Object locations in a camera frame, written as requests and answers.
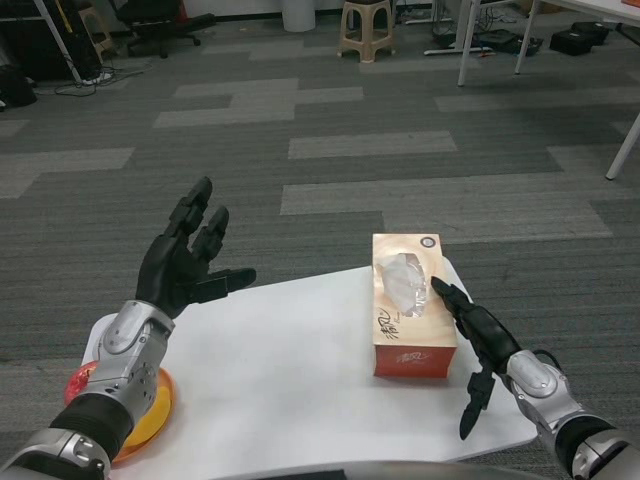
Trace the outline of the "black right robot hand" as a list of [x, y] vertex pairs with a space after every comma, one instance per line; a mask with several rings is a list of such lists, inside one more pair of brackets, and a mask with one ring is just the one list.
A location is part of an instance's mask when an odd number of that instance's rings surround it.
[[452, 315], [460, 334], [471, 343], [481, 366], [481, 371], [472, 373], [467, 384], [470, 400], [459, 425], [459, 436], [465, 440], [488, 407], [495, 386], [493, 375], [505, 375], [509, 358], [521, 347], [493, 314], [473, 303], [457, 286], [432, 276], [431, 287]]

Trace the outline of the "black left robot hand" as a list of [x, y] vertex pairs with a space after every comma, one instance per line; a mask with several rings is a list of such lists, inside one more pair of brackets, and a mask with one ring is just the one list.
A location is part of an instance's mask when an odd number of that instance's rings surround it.
[[210, 270], [223, 247], [230, 218], [228, 209], [220, 206], [208, 223], [203, 222], [212, 191], [211, 179], [204, 176], [179, 200], [139, 270], [135, 298], [172, 319], [191, 304], [225, 298], [257, 278], [253, 268]]

